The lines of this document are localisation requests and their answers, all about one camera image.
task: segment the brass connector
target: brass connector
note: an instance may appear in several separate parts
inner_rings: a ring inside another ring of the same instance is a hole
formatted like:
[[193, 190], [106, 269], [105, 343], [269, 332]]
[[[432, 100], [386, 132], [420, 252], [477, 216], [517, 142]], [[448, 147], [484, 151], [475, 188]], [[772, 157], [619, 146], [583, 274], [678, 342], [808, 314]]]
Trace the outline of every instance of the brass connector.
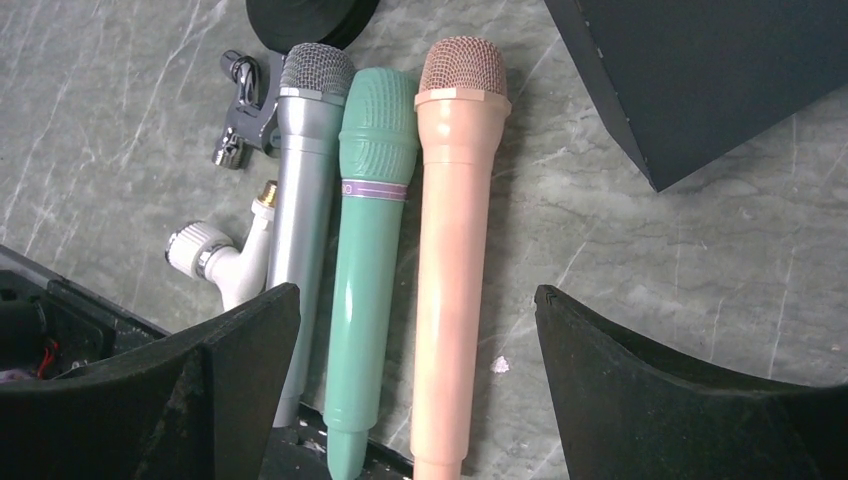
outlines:
[[262, 193], [256, 197], [262, 205], [266, 207], [276, 208], [277, 207], [277, 181], [276, 180], [268, 180], [265, 183], [265, 189], [262, 190]]

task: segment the green microphone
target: green microphone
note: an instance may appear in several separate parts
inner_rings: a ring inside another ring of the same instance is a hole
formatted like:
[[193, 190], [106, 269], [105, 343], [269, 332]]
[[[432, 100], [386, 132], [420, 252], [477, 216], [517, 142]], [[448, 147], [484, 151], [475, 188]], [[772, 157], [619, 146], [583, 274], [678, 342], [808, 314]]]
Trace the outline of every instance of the green microphone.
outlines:
[[356, 73], [339, 134], [342, 214], [324, 423], [333, 480], [354, 480], [377, 423], [398, 239], [418, 158], [414, 98], [403, 72]]

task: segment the purple band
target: purple band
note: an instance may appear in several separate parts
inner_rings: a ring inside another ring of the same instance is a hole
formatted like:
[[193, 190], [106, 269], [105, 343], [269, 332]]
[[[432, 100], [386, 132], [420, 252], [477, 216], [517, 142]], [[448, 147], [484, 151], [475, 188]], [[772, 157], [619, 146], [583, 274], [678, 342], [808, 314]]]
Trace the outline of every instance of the purple band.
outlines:
[[342, 196], [403, 202], [406, 200], [406, 185], [367, 180], [342, 180]]

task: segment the microphone handle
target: microphone handle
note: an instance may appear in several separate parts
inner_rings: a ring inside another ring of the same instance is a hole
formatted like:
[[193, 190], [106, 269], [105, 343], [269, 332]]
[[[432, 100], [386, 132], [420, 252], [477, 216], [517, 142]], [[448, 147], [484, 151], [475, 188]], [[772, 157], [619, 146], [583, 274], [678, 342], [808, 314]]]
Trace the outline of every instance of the microphone handle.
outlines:
[[424, 150], [410, 451], [415, 479], [459, 480], [468, 455], [492, 164], [511, 105], [482, 90], [421, 92]]
[[346, 450], [333, 448], [338, 432], [361, 436], [364, 458], [368, 430], [377, 424], [403, 206], [342, 197], [324, 407], [331, 456]]
[[[428, 163], [427, 153], [425, 147], [410, 448], [416, 478], [419, 463], [435, 470], [420, 478], [459, 478], [471, 428], [492, 159]], [[465, 149], [460, 156], [475, 154]]]
[[274, 427], [293, 424], [306, 387], [318, 291], [333, 196], [338, 188], [338, 133], [344, 107], [297, 97], [278, 100], [280, 172], [268, 288], [300, 290], [300, 330]]

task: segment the white connector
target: white connector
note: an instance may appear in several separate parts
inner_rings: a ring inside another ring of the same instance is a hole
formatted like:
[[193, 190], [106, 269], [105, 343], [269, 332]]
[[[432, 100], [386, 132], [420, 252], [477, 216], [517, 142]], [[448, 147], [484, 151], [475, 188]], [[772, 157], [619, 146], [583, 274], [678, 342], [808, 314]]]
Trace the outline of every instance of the white connector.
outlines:
[[250, 232], [241, 252], [217, 228], [193, 221], [174, 232], [165, 249], [165, 260], [192, 278], [214, 283], [221, 291], [224, 311], [259, 295], [265, 287], [268, 251], [274, 223], [276, 182], [253, 200]]

